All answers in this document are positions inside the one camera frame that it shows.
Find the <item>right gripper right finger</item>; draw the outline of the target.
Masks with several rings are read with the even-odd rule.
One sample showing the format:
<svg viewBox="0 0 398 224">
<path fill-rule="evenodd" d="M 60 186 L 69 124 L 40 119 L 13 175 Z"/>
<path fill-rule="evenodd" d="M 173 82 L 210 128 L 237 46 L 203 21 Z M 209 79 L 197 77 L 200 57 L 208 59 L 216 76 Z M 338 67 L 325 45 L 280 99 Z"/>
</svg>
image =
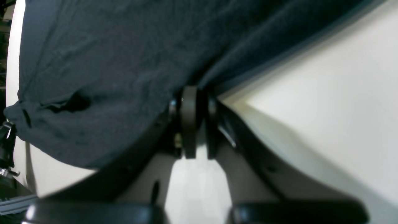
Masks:
<svg viewBox="0 0 398 224">
<path fill-rule="evenodd" d="M 231 109 L 205 95 L 208 158 L 225 172 L 228 224 L 365 224 L 363 203 L 274 153 Z"/>
</svg>

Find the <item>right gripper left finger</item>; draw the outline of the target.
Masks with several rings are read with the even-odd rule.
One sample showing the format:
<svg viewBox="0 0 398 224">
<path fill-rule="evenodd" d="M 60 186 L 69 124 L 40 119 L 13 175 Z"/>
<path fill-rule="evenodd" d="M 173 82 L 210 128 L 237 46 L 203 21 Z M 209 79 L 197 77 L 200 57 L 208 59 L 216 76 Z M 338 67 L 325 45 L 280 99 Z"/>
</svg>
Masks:
<svg viewBox="0 0 398 224">
<path fill-rule="evenodd" d="M 24 224 L 166 224 L 171 171 L 183 155 L 175 140 L 182 101 L 179 92 L 145 133 L 101 170 L 37 200 Z"/>
</svg>

